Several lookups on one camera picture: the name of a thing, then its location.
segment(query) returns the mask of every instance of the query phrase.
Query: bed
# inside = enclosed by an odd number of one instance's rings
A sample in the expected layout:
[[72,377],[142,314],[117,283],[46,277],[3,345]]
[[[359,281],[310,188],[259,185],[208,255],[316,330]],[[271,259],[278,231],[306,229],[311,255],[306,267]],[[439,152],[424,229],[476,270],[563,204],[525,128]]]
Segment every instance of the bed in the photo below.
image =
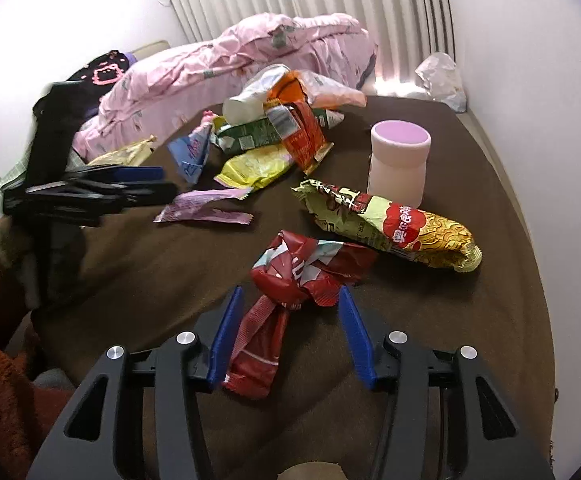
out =
[[[380,254],[357,287],[357,298],[426,346],[474,346],[548,456],[554,402],[549,314],[531,244],[493,168],[446,105],[374,96],[366,108],[343,111],[344,122],[328,132],[334,149],[314,178],[365,189],[371,124],[385,119],[421,124],[432,137],[421,207],[466,225],[484,254],[481,266],[468,274]],[[175,135],[189,132],[199,118]],[[186,189],[165,146],[145,164],[163,166]],[[212,178],[221,164],[214,149],[198,189],[216,187]],[[158,346],[190,328],[237,283],[252,304],[258,293],[248,270],[279,230],[334,236],[321,231],[292,196],[291,186],[301,179],[293,169],[244,202],[222,205],[253,213],[250,226],[154,224],[160,208],[140,208],[89,229],[78,292],[52,310],[34,313],[49,357],[79,381],[113,344],[131,351]],[[155,463],[150,391],[144,400],[150,474]],[[355,377],[335,309],[307,304],[290,318],[267,399],[248,401],[222,391],[200,396],[199,402],[219,479],[274,478],[296,463],[320,460],[340,464],[349,480],[361,480],[371,468],[387,398],[366,391]],[[428,466],[435,467],[434,457]]]
[[199,110],[238,95],[273,63],[359,88],[375,70],[375,42],[347,14],[249,16],[211,41],[184,44],[135,63],[82,125],[74,150],[86,161],[138,140],[168,139]]

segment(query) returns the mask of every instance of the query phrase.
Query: trash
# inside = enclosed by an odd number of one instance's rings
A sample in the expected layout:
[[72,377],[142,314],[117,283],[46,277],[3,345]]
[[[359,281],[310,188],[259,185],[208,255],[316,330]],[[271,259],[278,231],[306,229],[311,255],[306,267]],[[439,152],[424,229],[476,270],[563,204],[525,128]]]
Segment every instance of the trash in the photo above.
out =
[[429,267],[470,272],[482,261],[471,232],[453,220],[318,180],[293,191],[324,231]]
[[444,52],[430,54],[415,73],[424,81],[434,101],[446,103],[457,113],[466,111],[466,94],[461,86],[459,69],[451,56]]
[[232,126],[250,123],[264,115],[264,104],[279,99],[282,104],[307,102],[312,108],[339,105],[366,106],[366,95],[330,77],[311,70],[291,70],[274,64],[249,79],[242,92],[224,101],[222,114]]
[[248,191],[268,186],[293,165],[293,156],[281,144],[262,146],[227,160],[215,177],[222,186]]
[[281,231],[251,269],[264,295],[241,322],[224,387],[250,399],[266,397],[290,313],[309,299],[334,306],[341,286],[361,279],[376,257],[372,249],[350,242]]
[[250,123],[264,115],[264,102],[268,101],[268,92],[290,69],[283,64],[274,64],[260,70],[250,78],[241,94],[226,99],[222,115],[232,126]]
[[305,174],[311,174],[333,147],[327,142],[308,104],[297,101],[266,111],[282,144]]
[[[312,111],[323,129],[334,128],[344,120],[344,114],[333,110],[314,108]],[[219,146],[227,155],[237,155],[261,146],[277,144],[281,140],[268,117],[232,126],[220,116],[214,124],[215,134],[211,136],[210,142]]]
[[311,70],[286,72],[268,92],[268,96],[270,99],[279,99],[282,103],[305,100],[313,108],[366,106],[366,95],[363,92]]
[[144,162],[153,150],[151,144],[157,140],[157,137],[150,136],[148,139],[133,142],[114,152],[104,153],[91,160],[88,166],[104,166],[106,164],[121,164],[122,166],[139,166]]
[[181,220],[209,220],[231,224],[250,224],[253,215],[238,211],[222,211],[208,205],[225,198],[244,198],[248,189],[211,189],[189,191],[174,198],[173,203],[155,217],[154,222],[179,222]]
[[208,159],[208,144],[213,128],[213,119],[217,116],[205,111],[200,125],[190,134],[175,139],[168,144],[168,151],[177,163],[177,173],[189,184],[197,184],[206,160]]

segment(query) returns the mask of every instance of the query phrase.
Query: silver screw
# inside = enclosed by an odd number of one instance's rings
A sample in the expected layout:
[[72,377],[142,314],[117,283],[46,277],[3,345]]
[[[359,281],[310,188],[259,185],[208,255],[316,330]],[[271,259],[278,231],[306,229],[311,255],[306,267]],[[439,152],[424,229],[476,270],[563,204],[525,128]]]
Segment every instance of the silver screw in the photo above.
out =
[[182,332],[177,334],[177,342],[180,345],[190,345],[193,341],[195,341],[195,334],[192,332]]
[[408,336],[405,333],[400,332],[399,330],[394,330],[389,334],[389,339],[391,340],[391,342],[401,345],[408,341]]
[[124,355],[124,349],[121,346],[115,345],[111,346],[106,352],[106,356],[109,359],[119,359]]
[[462,346],[459,349],[459,353],[462,354],[466,359],[474,359],[477,357],[477,350],[475,350],[472,346]]

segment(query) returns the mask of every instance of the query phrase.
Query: yellow chip bag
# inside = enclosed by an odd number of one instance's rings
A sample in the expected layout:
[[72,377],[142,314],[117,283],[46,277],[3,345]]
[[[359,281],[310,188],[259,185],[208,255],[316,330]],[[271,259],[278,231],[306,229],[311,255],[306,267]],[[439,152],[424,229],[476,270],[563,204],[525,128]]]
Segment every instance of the yellow chip bag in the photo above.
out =
[[429,267],[471,272],[482,261],[471,232],[443,216],[319,180],[293,191],[324,231]]
[[150,154],[153,153],[151,145],[157,137],[150,136],[148,139],[133,142],[114,152],[104,153],[94,158],[88,166],[104,166],[106,164],[122,164],[123,166],[139,166]]
[[262,146],[227,160],[215,177],[222,186],[261,189],[288,171],[293,157],[281,144]]

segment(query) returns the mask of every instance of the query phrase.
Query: pink bedding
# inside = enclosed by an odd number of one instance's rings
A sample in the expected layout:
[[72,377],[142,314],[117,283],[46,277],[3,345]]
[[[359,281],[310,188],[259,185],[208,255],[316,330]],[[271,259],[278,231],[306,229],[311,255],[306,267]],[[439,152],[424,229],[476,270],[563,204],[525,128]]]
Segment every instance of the pink bedding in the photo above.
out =
[[289,18],[256,14],[212,41],[141,60],[115,83],[73,147],[92,160],[154,135],[162,143],[198,111],[237,95],[272,63],[309,69],[355,88],[375,52],[368,31],[347,14]]

